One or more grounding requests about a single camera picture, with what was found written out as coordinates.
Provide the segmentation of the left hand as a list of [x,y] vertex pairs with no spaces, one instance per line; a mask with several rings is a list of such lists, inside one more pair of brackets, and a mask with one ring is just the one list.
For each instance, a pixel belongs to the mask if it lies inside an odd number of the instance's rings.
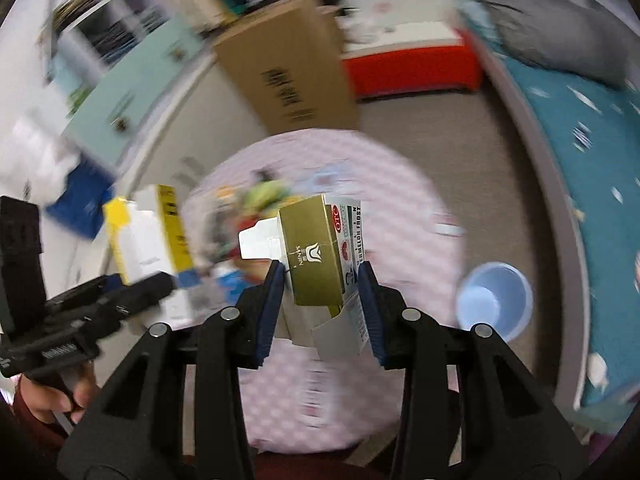
[[56,413],[70,414],[73,422],[79,422],[100,388],[96,383],[93,362],[89,361],[78,368],[73,401],[64,392],[32,382],[28,378],[20,379],[17,391],[35,419],[45,424],[54,424]]

